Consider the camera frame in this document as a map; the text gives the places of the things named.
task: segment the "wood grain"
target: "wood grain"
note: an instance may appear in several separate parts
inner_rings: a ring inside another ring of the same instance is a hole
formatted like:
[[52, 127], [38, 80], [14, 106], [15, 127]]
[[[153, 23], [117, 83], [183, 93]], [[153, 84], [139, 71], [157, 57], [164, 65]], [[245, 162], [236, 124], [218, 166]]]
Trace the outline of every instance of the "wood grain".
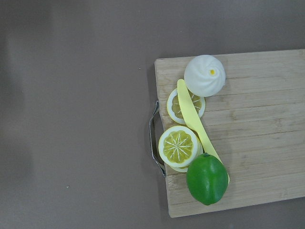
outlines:
[[[215, 55], [226, 84], [201, 121], [231, 177], [216, 204], [197, 202], [185, 174], [166, 166], [169, 214], [180, 217], [305, 196], [305, 50]], [[166, 101], [193, 57], [155, 62], [164, 130]]]

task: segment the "lemon half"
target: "lemon half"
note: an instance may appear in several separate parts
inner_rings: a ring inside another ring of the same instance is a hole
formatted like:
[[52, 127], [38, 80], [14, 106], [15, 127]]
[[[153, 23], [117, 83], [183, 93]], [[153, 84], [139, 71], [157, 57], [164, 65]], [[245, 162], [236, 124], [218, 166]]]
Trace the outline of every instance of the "lemon half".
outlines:
[[181, 125], [167, 129], [159, 139], [159, 154], [162, 160], [171, 167], [189, 165], [200, 151], [202, 145], [194, 132]]
[[[204, 97], [199, 97], [197, 95], [194, 95], [193, 93], [190, 93], [191, 99], [193, 101], [194, 107], [198, 113], [199, 118], [202, 117], [205, 109], [205, 100]], [[184, 125], [185, 121], [183, 119], [181, 109], [179, 106], [179, 101], [178, 101], [178, 94], [177, 94], [177, 88], [174, 89], [170, 96], [167, 99], [167, 104], [166, 104], [167, 112], [168, 115], [171, 117], [172, 120], [175, 122]]]

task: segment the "metal handle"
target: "metal handle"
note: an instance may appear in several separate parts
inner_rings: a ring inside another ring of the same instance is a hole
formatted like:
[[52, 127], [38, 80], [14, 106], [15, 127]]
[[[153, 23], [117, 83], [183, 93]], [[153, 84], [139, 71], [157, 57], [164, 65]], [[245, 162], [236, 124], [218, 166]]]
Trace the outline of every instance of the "metal handle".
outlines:
[[156, 135], [155, 135], [155, 131], [154, 131], [154, 121], [153, 121], [156, 113], [159, 113], [159, 100], [156, 101], [156, 107], [149, 120], [148, 128], [149, 128], [149, 139], [150, 139], [150, 143], [151, 143], [152, 157], [153, 157], [154, 161], [157, 163], [157, 165], [160, 167], [163, 177], [166, 177], [164, 162], [162, 162], [161, 160], [158, 159]]

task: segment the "green lime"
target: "green lime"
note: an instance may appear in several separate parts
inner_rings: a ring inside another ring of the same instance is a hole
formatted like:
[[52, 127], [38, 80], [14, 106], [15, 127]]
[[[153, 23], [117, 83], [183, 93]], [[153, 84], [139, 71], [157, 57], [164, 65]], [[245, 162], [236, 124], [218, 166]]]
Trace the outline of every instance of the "green lime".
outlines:
[[228, 173], [216, 157], [204, 153], [189, 165], [186, 183], [196, 200], [210, 205], [223, 197], [228, 187]]

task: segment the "yellow plastic knife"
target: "yellow plastic knife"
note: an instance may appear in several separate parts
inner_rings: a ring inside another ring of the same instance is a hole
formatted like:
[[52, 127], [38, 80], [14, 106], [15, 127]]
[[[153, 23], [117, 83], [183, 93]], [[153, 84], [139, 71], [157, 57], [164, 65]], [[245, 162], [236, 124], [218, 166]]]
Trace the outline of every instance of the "yellow plastic knife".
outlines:
[[192, 99], [190, 97], [189, 91], [185, 85], [183, 79], [178, 80], [177, 82], [177, 92], [178, 92], [178, 100], [179, 106], [181, 109], [181, 113], [186, 125], [197, 132], [201, 144], [204, 148], [204, 151], [210, 155], [216, 157], [221, 163], [221, 159], [215, 151], [206, 131], [201, 123], [201, 120], [196, 112]]

